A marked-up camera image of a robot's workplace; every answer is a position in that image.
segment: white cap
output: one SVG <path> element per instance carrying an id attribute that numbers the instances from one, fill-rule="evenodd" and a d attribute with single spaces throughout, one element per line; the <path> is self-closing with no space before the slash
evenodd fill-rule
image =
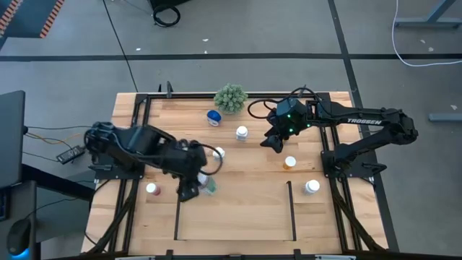
<path id="1" fill-rule="evenodd" d="M 319 191 L 320 187 L 321 185 L 317 180 L 311 180 L 305 184 L 305 190 L 309 193 L 315 193 L 316 191 Z"/>
<path id="2" fill-rule="evenodd" d="M 197 175 L 197 179 L 199 180 L 200 183 L 202 183 L 202 185 L 204 185 L 207 182 L 207 178 L 208 176 L 202 173 L 199 173 Z"/>
<path id="3" fill-rule="evenodd" d="M 149 193 L 154 193 L 157 190 L 157 186 L 154 183 L 150 183 L 146 186 L 146 191 Z"/>
<path id="4" fill-rule="evenodd" d="M 240 135 L 246 135 L 247 134 L 247 127 L 239 126 L 237 128 L 237 133 L 240 134 Z"/>
<path id="5" fill-rule="evenodd" d="M 287 157 L 285 162 L 286 162 L 286 165 L 289 167 L 294 167 L 295 164 L 297 163 L 296 159 L 293 158 L 292 156 Z"/>
<path id="6" fill-rule="evenodd" d="M 217 147 L 215 149 L 217 149 L 217 151 L 222 155 L 222 158 L 225 156 L 225 151 L 221 147 Z M 214 155 L 215 159 L 219 160 L 219 156 L 218 156 L 217 152 L 214 151 L 213 155 Z"/>

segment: black floor stripe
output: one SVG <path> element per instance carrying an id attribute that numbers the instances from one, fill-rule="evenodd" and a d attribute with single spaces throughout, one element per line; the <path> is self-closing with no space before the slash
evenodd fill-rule
<path id="1" fill-rule="evenodd" d="M 357 81 L 356 81 L 356 77 L 354 76 L 354 71 L 353 71 L 353 66 L 352 66 L 352 61 L 351 61 L 352 56 L 350 56 L 348 53 L 347 43 L 345 42 L 344 33 L 343 33 L 343 30 L 341 29 L 339 13 L 337 12 L 337 8 L 335 6 L 334 0 L 328 0 L 328 5 L 329 5 L 329 9 L 331 10 L 332 20 L 334 21 L 334 27 L 335 27 L 335 31 L 337 34 L 337 39 L 339 40 L 340 51 L 341 51 L 342 58 L 344 61 L 346 75 L 348 77 L 350 89 L 352 91 L 353 103 L 354 103 L 354 106 L 358 108 L 362 108 L 362 100 L 361 100 L 361 96 L 359 95 Z M 393 228 L 393 222 L 391 220 L 390 210 L 388 208 L 388 202 L 386 199 L 385 190 L 383 188 L 383 182 L 382 182 L 382 178 L 380 174 L 377 174 L 375 176 L 375 184 L 378 187 L 377 189 L 375 189 L 375 193 L 376 193 L 377 200 L 378 200 L 380 216 L 382 217 L 382 223 L 383 223 L 383 228 L 385 230 L 385 236 L 388 242 L 388 247 L 392 251 L 399 252 L 398 241 L 396 240 L 396 234 Z"/>
<path id="2" fill-rule="evenodd" d="M 416 53 L 416 54 L 399 54 L 404 60 L 412 59 L 462 59 L 462 53 Z M 396 54 L 349 54 L 350 59 L 366 59 L 366 60 L 397 60 Z"/>
<path id="3" fill-rule="evenodd" d="M 0 49 L 4 40 L 0 40 Z M 462 53 L 401 54 L 403 59 L 462 59 Z M 129 61 L 187 61 L 231 59 L 330 59 L 330 60 L 397 60 L 395 54 L 340 54 L 340 53 L 217 53 L 217 54 L 146 54 L 127 55 Z M 122 55 L 83 56 L 0 56 L 0 61 L 125 61 Z"/>

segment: computer mouse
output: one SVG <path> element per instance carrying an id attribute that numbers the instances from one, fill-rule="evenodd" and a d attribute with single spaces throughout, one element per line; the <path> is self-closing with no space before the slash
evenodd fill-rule
<path id="1" fill-rule="evenodd" d="M 6 237 L 6 248 L 12 256 L 20 255 L 29 247 L 30 220 L 29 218 L 16 221 L 9 229 Z"/>

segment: white bottle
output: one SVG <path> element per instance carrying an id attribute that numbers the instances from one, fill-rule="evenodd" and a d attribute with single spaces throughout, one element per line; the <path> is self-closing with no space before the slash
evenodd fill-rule
<path id="1" fill-rule="evenodd" d="M 212 177 L 199 173 L 197 179 L 202 184 L 199 189 L 208 195 L 212 195 L 217 190 L 217 184 Z"/>
<path id="2" fill-rule="evenodd" d="M 236 139 L 239 141 L 247 140 L 248 130 L 245 126 L 239 126 L 236 131 Z"/>
<path id="3" fill-rule="evenodd" d="M 217 147 L 217 148 L 215 148 L 215 149 L 217 149 L 217 151 L 218 151 L 218 152 L 220 153 L 220 155 L 222 156 L 222 159 L 224 159 L 224 158 L 225 158 L 225 151 L 223 150 L 223 148 Z M 214 152 L 213 152 L 213 155 L 214 155 L 214 159 L 215 159 L 216 161 L 219 161 L 219 155 L 217 154 L 217 152 L 214 151 Z"/>
<path id="4" fill-rule="evenodd" d="M 157 196 L 160 194 L 160 187 L 157 186 L 155 183 L 150 183 L 146 186 L 146 191 Z"/>
<path id="5" fill-rule="evenodd" d="M 314 194 L 316 191 L 319 191 L 320 187 L 321 185 L 319 184 L 317 180 L 311 180 L 305 184 L 303 191 L 305 192 L 305 194 L 311 195 L 311 194 Z"/>

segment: orange striped tape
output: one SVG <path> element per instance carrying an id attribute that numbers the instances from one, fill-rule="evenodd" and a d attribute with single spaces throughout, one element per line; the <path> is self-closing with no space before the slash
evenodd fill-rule
<path id="1" fill-rule="evenodd" d="M 64 4 L 64 0 L 56 0 L 55 6 L 53 6 L 40 32 L 41 38 L 45 38 L 46 35 L 50 32 L 51 27 L 53 26 L 53 23 L 55 22 L 55 19 L 58 16 L 59 10 L 61 10 L 61 7 L 63 6 L 63 4 Z"/>
<path id="2" fill-rule="evenodd" d="M 9 23 L 13 20 L 14 15 L 16 14 L 19 6 L 24 0 L 12 0 L 5 12 L 0 16 L 0 38 L 3 37 L 3 34 L 6 31 Z"/>

